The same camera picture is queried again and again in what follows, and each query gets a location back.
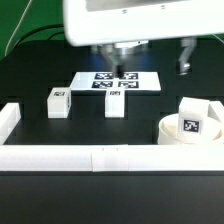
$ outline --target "white block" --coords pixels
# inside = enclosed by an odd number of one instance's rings
[[[212,101],[209,104],[208,116],[224,125],[224,107],[220,101]]]
[[[184,97],[179,106],[177,139],[183,143],[198,143],[209,137],[204,129],[209,100]]]
[[[105,117],[124,117],[125,90],[123,87],[108,88],[105,97]]]
[[[0,145],[7,140],[21,119],[18,103],[7,103],[0,112]]]
[[[48,99],[48,118],[67,118],[71,108],[71,89],[53,88]]]

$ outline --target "black table surface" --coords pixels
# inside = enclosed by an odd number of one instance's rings
[[[53,87],[76,72],[108,71],[88,47],[21,45],[0,62],[0,109],[19,102],[22,120],[6,145],[156,144],[159,120],[183,96],[224,103],[224,46],[200,40],[187,76],[176,74],[180,40],[153,41],[126,71],[157,71],[161,92],[127,92],[124,119],[105,119],[105,92],[73,92],[67,119],[47,118]],[[0,173],[0,223],[224,223],[223,172]]]

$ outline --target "qr-like code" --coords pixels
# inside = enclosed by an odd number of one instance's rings
[[[128,89],[138,89],[139,84],[136,81],[120,81],[118,83],[119,87],[126,87]]]
[[[112,73],[96,73],[95,79],[113,79]]]
[[[110,95],[113,95],[113,96],[120,96],[121,92],[120,91],[111,91],[110,92]]]
[[[183,131],[200,133],[200,121],[184,120]]]
[[[138,73],[125,73],[124,77],[122,77],[121,79],[128,79],[128,80],[138,79]]]
[[[94,89],[106,89],[108,87],[112,87],[113,82],[112,81],[95,81],[93,82],[92,88]]]
[[[55,92],[54,96],[64,96],[65,92]]]

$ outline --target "white cube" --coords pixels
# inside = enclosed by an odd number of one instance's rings
[[[48,118],[67,118],[71,108],[71,89],[53,88],[48,99]]]
[[[123,87],[108,88],[105,97],[105,117],[124,117],[125,89]]]
[[[183,143],[201,141],[205,120],[208,117],[209,100],[184,97],[179,106],[177,139]]]
[[[0,112],[0,145],[4,144],[20,119],[19,104],[7,103]]]

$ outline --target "white rectangular block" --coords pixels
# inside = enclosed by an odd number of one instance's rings
[[[179,106],[177,139],[183,143],[196,143],[204,135],[209,100],[184,97]]]
[[[0,145],[7,140],[21,119],[18,103],[7,103],[0,112]]]
[[[124,117],[125,89],[108,88],[105,97],[105,117]]]
[[[53,88],[48,99],[48,118],[67,118],[71,108],[71,89]]]
[[[209,104],[208,116],[224,125],[224,107],[220,101],[212,101]]]

